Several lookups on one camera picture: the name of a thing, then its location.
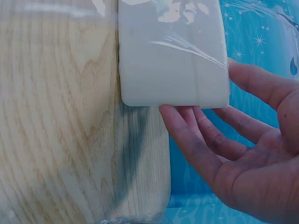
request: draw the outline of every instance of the wood grain pattern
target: wood grain pattern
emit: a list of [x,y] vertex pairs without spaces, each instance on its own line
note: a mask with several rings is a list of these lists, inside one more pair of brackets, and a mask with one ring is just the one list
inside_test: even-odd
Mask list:
[[[156,108],[121,103],[114,23],[16,15],[17,2],[0,0],[0,223],[84,224],[164,209],[168,135]],[[116,14],[116,0],[105,5]]]

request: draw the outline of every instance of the plastic wrap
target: plastic wrap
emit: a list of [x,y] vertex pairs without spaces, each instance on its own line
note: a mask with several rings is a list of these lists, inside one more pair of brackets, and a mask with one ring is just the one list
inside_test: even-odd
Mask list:
[[[199,21],[203,21],[209,16],[209,11],[202,4],[201,0],[120,0],[119,4],[115,0],[0,0],[0,3],[2,9],[5,9],[0,15],[1,22],[5,24],[11,23],[12,20],[31,20],[35,22],[31,24],[32,27],[28,29],[23,28],[22,33],[17,32],[18,28],[16,27],[10,36],[10,41],[31,41],[32,44],[37,44],[38,46],[51,46],[53,42],[58,42],[60,45],[67,44],[63,35],[58,37],[53,35],[53,38],[47,40],[46,34],[43,34],[45,37],[41,42],[40,38],[38,38],[42,35],[38,24],[40,21],[45,23],[54,21],[57,26],[65,22],[78,25],[80,23],[92,24],[94,26],[101,23],[118,31],[118,25],[122,23],[117,13],[118,5],[123,4],[134,11],[138,11],[142,5],[147,4],[152,8],[152,12],[154,12],[151,19],[158,22],[161,26],[161,33],[159,35],[156,35],[155,38],[149,36],[148,39],[144,39],[147,40],[148,44],[164,46],[178,52],[186,52],[222,65],[222,62],[215,60],[214,56],[201,49],[193,41],[200,39],[201,35],[205,34],[200,29]],[[224,32],[226,37],[230,39],[227,42],[229,45],[229,56],[240,62],[259,65],[287,78],[299,79],[299,3],[297,0],[221,0],[219,4],[221,5],[221,14],[225,23]],[[237,20],[235,14],[238,16],[243,15],[245,19]],[[269,25],[266,25],[264,21],[256,22],[259,18],[267,18],[270,21]],[[140,18],[130,20],[129,22],[123,26],[125,29],[140,25],[147,27],[147,24],[143,23]],[[191,39],[186,32],[180,32],[180,30],[187,29],[190,26],[195,27]],[[276,26],[279,26],[279,29],[276,33],[272,32],[276,29]],[[0,38],[5,32],[9,32],[9,28],[1,30]],[[22,39],[26,36],[30,36],[30,39]],[[94,42],[84,42],[83,50],[80,48],[76,52],[76,55],[84,57],[85,50],[89,52],[94,50],[93,45]],[[242,95],[235,87],[232,88],[232,96],[234,99],[232,105],[239,107],[239,109],[266,123],[276,125],[272,111],[266,108],[265,111],[268,112],[262,112],[264,111],[264,107],[259,102],[256,102],[256,99]],[[227,127],[224,127],[223,130],[226,133],[228,132]],[[233,135],[234,132],[230,130],[228,134]],[[242,140],[239,136],[232,137],[235,140]],[[183,175],[185,173],[181,171],[184,169],[181,166],[176,167],[179,170],[172,169],[172,172],[175,173],[172,176],[173,179],[179,178],[177,181],[179,183],[178,189],[188,189],[186,186],[191,186],[190,188],[192,188],[193,182],[183,185],[185,183],[181,180],[184,179]],[[195,184],[204,184],[200,182],[201,180],[198,181],[199,177],[195,176],[195,174],[191,177]],[[148,220],[144,217],[126,217],[101,222],[101,224],[114,223],[157,224],[164,223],[164,221],[159,219],[157,222],[156,219]]]
[[118,217],[102,220],[98,224],[171,224],[163,213],[142,217]]

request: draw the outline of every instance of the clear plastic film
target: clear plastic film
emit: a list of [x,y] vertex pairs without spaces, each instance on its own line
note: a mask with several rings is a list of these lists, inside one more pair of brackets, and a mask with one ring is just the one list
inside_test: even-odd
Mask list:
[[[240,14],[254,13],[260,17],[278,18],[299,32],[296,23],[299,4],[295,0],[1,0],[0,3],[0,21],[6,22],[15,19],[104,22],[115,29],[118,29],[119,24],[129,29],[153,25],[155,21],[155,26],[160,26],[162,32],[147,40],[150,44],[187,51],[221,66],[224,66],[223,62],[213,52],[209,52],[211,47],[205,49],[197,40],[211,28],[203,26],[203,21],[219,20],[219,13],[223,20],[232,20],[231,15],[225,13],[229,8]],[[215,4],[220,5],[222,12],[215,11]],[[277,7],[281,7],[282,12],[278,12]],[[193,27],[192,34],[188,33],[191,30],[188,27]]]
[[163,213],[140,217],[118,217],[102,220],[97,224],[172,224]]

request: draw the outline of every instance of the finger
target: finger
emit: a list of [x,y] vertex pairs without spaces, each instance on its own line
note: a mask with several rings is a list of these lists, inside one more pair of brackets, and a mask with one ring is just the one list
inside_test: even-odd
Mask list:
[[199,131],[192,107],[179,106],[177,107],[177,111],[180,113],[180,115],[185,120],[190,129],[196,134],[196,136],[199,137],[200,140],[205,142],[204,138],[202,137],[202,134]]
[[299,83],[296,81],[232,59],[229,60],[229,76],[241,89],[260,98],[275,110],[289,94],[299,89]]
[[173,106],[161,106],[160,113],[168,132],[187,161],[209,186],[213,186],[214,178],[222,166],[220,159],[194,134]]
[[236,161],[248,150],[248,147],[245,145],[226,138],[205,116],[199,107],[193,107],[193,111],[199,130],[204,137],[206,144],[216,154],[231,161]]
[[215,109],[214,112],[223,121],[231,125],[240,135],[255,144],[258,143],[266,132],[276,129],[248,116],[232,106],[223,109]]

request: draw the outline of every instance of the hand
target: hand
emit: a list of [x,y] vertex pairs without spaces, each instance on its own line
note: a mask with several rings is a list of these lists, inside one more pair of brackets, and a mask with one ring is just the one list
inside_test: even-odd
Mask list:
[[253,148],[227,139],[198,107],[160,107],[187,161],[229,207],[272,223],[299,223],[299,83],[230,61],[231,80],[277,111],[279,129],[228,107],[214,112]]

